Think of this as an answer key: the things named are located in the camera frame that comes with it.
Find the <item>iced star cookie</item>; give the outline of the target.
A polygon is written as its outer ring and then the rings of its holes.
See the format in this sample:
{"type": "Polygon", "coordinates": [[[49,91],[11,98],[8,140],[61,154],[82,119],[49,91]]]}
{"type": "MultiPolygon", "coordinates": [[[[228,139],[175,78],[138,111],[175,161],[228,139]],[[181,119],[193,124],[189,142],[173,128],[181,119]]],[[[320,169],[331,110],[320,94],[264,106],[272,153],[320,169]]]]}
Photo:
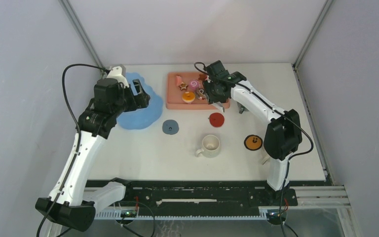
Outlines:
{"type": "Polygon", "coordinates": [[[180,85],[178,85],[178,87],[179,87],[180,91],[187,91],[189,85],[183,82],[180,85]]]}

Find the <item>pink cake slice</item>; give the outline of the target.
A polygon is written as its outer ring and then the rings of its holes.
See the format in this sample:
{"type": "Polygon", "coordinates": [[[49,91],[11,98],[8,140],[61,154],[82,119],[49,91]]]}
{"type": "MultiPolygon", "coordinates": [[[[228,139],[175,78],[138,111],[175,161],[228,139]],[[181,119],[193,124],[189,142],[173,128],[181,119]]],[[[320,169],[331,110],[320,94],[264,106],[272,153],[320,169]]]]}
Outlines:
{"type": "Polygon", "coordinates": [[[180,86],[182,83],[183,83],[182,77],[179,76],[179,75],[176,75],[175,76],[175,84],[176,84],[176,86],[180,86]]]}

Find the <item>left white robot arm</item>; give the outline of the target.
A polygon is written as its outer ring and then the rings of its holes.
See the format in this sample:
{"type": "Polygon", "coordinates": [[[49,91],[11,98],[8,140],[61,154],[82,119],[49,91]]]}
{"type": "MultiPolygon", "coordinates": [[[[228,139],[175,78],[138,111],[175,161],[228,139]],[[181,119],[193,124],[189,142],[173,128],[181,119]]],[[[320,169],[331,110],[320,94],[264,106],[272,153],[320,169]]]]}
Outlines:
{"type": "Polygon", "coordinates": [[[150,101],[139,79],[132,81],[137,92],[133,94],[123,65],[101,68],[101,71],[106,76],[94,85],[94,96],[81,115],[75,117],[68,107],[76,125],[72,150],[50,194],[39,197],[35,204],[43,220],[81,232],[89,229],[96,214],[111,204],[119,202],[128,206],[134,201],[134,192],[126,187],[126,180],[114,178],[90,194],[85,194],[85,186],[117,118],[122,113],[146,108],[150,101]]]}

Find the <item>blue-grey round coaster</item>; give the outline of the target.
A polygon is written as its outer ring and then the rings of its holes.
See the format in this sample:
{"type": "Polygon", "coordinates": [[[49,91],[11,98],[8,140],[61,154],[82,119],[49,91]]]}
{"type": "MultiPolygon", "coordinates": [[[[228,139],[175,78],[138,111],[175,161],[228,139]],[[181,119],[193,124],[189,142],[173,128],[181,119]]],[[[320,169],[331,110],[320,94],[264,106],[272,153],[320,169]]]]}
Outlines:
{"type": "Polygon", "coordinates": [[[179,124],[173,119],[165,120],[162,124],[162,131],[167,135],[177,134],[179,132],[179,124]]]}

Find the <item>brown swirl roll cake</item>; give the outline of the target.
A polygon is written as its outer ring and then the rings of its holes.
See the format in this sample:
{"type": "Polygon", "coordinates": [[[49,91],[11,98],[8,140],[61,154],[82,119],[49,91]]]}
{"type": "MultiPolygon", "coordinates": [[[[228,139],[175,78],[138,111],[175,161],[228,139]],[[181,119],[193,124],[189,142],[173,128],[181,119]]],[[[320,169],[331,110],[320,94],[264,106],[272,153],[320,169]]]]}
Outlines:
{"type": "Polygon", "coordinates": [[[203,88],[198,88],[195,92],[196,98],[199,100],[206,100],[205,90],[203,88]]]}

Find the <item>pink dessert tray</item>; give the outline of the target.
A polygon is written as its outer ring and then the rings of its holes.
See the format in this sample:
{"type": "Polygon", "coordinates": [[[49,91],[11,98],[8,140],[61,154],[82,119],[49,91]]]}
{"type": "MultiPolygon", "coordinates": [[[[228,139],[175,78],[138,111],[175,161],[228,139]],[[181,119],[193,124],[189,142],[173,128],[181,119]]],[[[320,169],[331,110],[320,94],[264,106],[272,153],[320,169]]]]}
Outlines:
{"type": "MultiPolygon", "coordinates": [[[[170,72],[167,76],[166,81],[166,108],[170,110],[214,110],[215,107],[208,105],[207,103],[198,100],[197,98],[191,103],[187,104],[182,99],[181,96],[186,91],[180,91],[179,87],[175,84],[175,76],[179,75],[182,77],[182,81],[186,84],[193,79],[198,80],[200,72],[170,72]]],[[[203,87],[203,82],[199,81],[201,88],[203,87]]]]}

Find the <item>dark green ceramic mug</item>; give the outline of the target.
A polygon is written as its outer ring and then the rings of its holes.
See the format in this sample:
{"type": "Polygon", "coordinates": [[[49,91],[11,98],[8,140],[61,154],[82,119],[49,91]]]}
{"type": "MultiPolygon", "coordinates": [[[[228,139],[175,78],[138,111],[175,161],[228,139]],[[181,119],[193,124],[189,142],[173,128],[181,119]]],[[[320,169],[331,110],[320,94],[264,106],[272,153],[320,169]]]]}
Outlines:
{"type": "Polygon", "coordinates": [[[243,114],[245,112],[249,112],[249,110],[243,106],[242,104],[240,104],[239,102],[237,102],[237,106],[238,106],[238,112],[239,114],[243,114]]]}

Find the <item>blue three-tier cake stand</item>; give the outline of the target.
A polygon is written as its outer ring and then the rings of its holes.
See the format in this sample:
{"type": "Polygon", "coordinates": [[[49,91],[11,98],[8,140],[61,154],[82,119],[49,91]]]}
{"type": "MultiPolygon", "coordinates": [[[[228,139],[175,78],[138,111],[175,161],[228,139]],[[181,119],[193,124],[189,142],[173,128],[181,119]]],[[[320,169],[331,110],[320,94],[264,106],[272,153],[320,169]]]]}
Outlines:
{"type": "Polygon", "coordinates": [[[144,77],[139,73],[132,72],[126,73],[126,78],[129,82],[133,79],[138,79],[144,91],[150,96],[149,105],[146,108],[138,109],[132,112],[122,113],[117,118],[117,124],[127,130],[141,130],[145,129],[155,121],[157,121],[163,110],[163,100],[160,95],[155,93],[151,84],[147,84],[144,77]]]}

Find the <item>red round coaster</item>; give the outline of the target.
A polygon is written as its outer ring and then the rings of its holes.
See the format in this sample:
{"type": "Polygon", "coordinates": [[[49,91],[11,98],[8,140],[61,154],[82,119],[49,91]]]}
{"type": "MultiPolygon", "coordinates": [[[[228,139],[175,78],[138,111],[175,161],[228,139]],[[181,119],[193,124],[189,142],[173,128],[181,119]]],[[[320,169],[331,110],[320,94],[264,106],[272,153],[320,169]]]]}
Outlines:
{"type": "Polygon", "coordinates": [[[223,126],[224,122],[225,122],[225,117],[223,114],[221,113],[212,113],[210,116],[209,116],[209,122],[210,124],[215,127],[215,128],[218,128],[218,127],[221,127],[223,126]]]}

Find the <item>cream ceramic mug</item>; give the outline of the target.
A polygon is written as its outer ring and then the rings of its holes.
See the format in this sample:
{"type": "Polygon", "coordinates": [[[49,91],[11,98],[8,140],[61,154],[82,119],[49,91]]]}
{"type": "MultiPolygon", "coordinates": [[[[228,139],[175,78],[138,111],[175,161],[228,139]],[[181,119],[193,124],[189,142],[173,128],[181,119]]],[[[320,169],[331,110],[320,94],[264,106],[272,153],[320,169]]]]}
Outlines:
{"type": "Polygon", "coordinates": [[[207,135],[202,139],[201,148],[195,152],[196,157],[215,158],[221,151],[221,143],[217,136],[207,135]]]}

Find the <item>metal serving tongs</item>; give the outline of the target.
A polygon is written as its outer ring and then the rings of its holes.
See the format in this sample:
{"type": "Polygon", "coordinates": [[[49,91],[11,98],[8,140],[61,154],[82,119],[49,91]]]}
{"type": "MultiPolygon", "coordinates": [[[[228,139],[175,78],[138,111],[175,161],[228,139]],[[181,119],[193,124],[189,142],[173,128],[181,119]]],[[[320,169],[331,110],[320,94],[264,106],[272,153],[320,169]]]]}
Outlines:
{"type": "Polygon", "coordinates": [[[210,103],[209,101],[209,97],[208,97],[208,94],[207,92],[205,91],[205,94],[206,94],[206,100],[200,100],[200,101],[203,101],[205,103],[207,103],[208,105],[212,105],[214,106],[215,108],[217,108],[219,111],[221,111],[222,113],[225,112],[225,108],[224,108],[224,105],[221,103],[221,102],[214,102],[214,103],[210,103]]]}

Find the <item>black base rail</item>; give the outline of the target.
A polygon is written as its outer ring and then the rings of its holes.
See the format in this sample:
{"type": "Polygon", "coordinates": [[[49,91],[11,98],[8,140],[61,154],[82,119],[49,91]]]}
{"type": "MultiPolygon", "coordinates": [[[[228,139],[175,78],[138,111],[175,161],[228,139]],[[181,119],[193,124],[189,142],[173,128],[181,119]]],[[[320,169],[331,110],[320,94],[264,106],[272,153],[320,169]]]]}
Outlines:
{"type": "Polygon", "coordinates": [[[265,181],[126,181],[120,205],[157,217],[258,216],[261,207],[298,206],[294,189],[273,191],[265,181]]]}

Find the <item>orange round coaster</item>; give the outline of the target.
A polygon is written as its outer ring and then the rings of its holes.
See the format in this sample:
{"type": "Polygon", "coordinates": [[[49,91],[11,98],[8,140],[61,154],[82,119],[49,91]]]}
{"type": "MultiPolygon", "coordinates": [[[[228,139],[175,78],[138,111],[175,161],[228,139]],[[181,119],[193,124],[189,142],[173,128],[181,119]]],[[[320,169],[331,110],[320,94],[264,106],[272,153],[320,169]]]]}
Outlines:
{"type": "Polygon", "coordinates": [[[243,142],[246,149],[250,151],[257,151],[263,146],[263,139],[258,135],[248,135],[243,142]]]}

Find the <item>pink swirl roll cake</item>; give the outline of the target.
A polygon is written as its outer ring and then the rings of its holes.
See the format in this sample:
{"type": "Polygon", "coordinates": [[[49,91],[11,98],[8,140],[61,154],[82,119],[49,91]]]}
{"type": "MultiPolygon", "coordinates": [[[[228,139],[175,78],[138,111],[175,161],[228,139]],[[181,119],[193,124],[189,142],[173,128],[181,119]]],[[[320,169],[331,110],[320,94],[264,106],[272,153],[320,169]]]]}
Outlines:
{"type": "Polygon", "coordinates": [[[189,91],[197,91],[201,88],[199,80],[193,79],[189,82],[189,91]]]}

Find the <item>floral mug green inside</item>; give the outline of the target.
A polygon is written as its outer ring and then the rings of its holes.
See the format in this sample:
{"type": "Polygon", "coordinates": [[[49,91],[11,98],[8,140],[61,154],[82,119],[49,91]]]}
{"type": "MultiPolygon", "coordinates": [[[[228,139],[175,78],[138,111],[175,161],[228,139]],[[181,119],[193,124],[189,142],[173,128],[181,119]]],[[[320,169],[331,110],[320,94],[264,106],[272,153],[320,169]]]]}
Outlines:
{"type": "Polygon", "coordinates": [[[269,159],[270,159],[270,156],[268,154],[263,156],[263,158],[261,159],[261,165],[264,165],[269,159]]]}

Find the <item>orange glazed donut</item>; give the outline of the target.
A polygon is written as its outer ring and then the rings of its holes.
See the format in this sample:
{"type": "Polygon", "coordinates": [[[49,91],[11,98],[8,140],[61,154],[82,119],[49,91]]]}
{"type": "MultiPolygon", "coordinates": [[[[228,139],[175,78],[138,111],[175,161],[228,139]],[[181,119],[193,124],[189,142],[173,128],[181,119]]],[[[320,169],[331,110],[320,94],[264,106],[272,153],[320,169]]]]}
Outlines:
{"type": "Polygon", "coordinates": [[[182,94],[181,96],[181,99],[187,103],[187,104],[191,104],[195,99],[196,99],[196,95],[194,92],[192,91],[186,91],[182,94]]]}

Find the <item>brown star cookie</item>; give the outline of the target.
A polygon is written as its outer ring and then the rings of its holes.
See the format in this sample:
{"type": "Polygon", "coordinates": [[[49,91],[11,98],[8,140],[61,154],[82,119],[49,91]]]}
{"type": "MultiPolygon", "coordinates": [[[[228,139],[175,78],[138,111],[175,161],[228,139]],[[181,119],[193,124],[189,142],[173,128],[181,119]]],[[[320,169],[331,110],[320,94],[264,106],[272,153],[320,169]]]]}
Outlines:
{"type": "Polygon", "coordinates": [[[206,74],[200,74],[199,77],[198,77],[198,80],[201,81],[201,82],[203,82],[203,81],[205,81],[207,79],[207,77],[208,76],[206,74]]]}

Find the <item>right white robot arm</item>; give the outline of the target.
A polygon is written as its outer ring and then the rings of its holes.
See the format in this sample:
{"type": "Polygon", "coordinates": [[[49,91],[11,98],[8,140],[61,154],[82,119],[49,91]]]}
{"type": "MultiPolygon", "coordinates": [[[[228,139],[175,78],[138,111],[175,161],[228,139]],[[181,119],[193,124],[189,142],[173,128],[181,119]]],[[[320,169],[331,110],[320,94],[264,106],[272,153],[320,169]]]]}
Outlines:
{"type": "Polygon", "coordinates": [[[279,205],[285,199],[283,188],[288,185],[289,157],[303,140],[298,112],[270,102],[243,74],[229,73],[220,60],[203,66],[202,73],[207,76],[202,84],[208,104],[224,111],[223,103],[232,99],[266,124],[263,147],[271,160],[267,177],[270,189],[265,198],[269,204],[279,205]]]}

